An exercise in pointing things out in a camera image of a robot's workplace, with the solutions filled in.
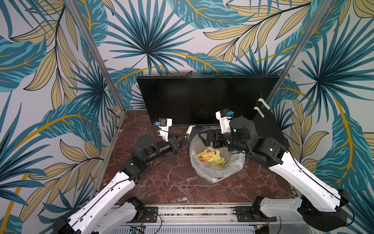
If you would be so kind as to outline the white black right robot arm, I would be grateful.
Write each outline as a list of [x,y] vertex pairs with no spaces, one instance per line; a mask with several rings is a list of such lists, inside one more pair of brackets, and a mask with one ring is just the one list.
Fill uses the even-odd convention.
[[207,129],[197,135],[207,147],[226,148],[243,153],[287,180],[301,192],[295,199],[269,199],[258,197],[253,207],[265,217],[276,216],[301,219],[309,226],[330,232],[352,224],[343,209],[348,205],[350,195],[344,189],[335,189],[307,170],[290,152],[271,137],[258,135],[253,121],[245,117],[222,118],[223,127]]

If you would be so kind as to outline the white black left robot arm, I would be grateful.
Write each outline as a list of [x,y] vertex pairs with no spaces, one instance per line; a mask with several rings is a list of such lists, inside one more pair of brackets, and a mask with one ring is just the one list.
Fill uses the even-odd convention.
[[108,234],[122,223],[141,217],[144,204],[135,197],[113,212],[110,209],[152,171],[153,161],[176,154],[188,138],[189,134],[180,134],[155,142],[152,135],[139,136],[131,157],[114,178],[80,210],[69,217],[58,218],[53,224],[53,233]]

